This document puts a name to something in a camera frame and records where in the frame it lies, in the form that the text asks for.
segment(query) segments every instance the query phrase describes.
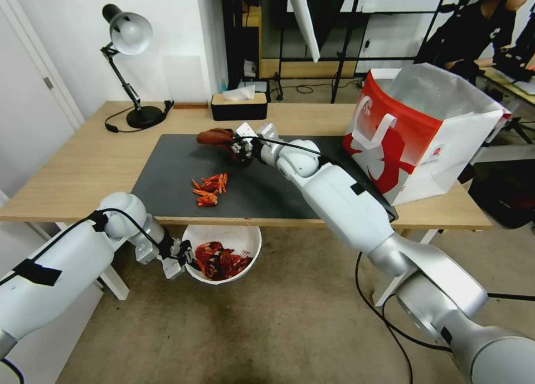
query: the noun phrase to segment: lamp shade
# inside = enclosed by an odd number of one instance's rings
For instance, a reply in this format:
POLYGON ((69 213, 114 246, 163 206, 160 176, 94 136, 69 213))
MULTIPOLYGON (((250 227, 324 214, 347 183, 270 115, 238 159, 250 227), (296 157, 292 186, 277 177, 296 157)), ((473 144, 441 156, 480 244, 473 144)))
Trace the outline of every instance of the lamp shade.
POLYGON ((110 37, 117 51, 126 55, 141 54, 152 40, 152 27, 147 19, 137 13, 123 12, 108 4, 102 15, 110 24, 110 37))

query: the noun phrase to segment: door hinge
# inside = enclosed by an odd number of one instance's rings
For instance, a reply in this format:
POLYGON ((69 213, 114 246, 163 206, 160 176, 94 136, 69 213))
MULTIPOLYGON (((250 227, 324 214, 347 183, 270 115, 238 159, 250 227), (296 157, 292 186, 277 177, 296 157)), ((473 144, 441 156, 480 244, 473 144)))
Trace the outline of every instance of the door hinge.
POLYGON ((54 88, 54 85, 52 84, 52 82, 50 81, 49 78, 46 77, 46 78, 44 78, 43 80, 45 81, 46 86, 47 86, 50 90, 52 90, 52 89, 54 88))

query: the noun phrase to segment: black tissue box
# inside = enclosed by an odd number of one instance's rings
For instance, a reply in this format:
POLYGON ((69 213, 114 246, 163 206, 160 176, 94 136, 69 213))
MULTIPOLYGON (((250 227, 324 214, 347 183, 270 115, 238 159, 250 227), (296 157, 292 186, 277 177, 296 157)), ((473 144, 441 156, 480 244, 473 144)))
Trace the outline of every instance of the black tissue box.
POLYGON ((268 100, 264 93, 255 93, 250 100, 227 100, 222 94, 214 94, 210 102, 214 120, 251 120, 268 117, 268 100))

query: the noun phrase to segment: lamp base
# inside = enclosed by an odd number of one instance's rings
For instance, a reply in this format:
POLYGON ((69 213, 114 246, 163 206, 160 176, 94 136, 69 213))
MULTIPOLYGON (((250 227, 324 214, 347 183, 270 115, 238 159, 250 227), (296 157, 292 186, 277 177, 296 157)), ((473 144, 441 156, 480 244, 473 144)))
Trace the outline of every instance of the lamp base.
POLYGON ((132 128, 145 129, 159 124, 165 116, 158 107, 146 105, 141 107, 141 111, 133 110, 127 115, 127 123, 132 128))

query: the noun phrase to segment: bag handle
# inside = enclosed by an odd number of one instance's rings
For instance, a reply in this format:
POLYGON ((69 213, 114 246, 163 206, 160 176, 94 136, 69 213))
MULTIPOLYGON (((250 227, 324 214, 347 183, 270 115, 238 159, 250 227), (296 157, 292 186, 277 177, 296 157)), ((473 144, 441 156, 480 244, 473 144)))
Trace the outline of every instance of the bag handle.
POLYGON ((372 99, 369 96, 364 96, 361 102, 355 108, 355 112, 353 114, 353 139, 358 141, 367 150, 379 147, 381 145, 381 142, 385 138, 385 134, 388 128, 390 126, 394 127, 396 125, 396 117, 391 114, 385 114, 383 119, 381 119, 381 122, 379 123, 379 126, 373 135, 373 138, 371 140, 368 140, 368 138, 358 130, 357 120, 364 106, 368 102, 371 102, 371 100, 372 99))

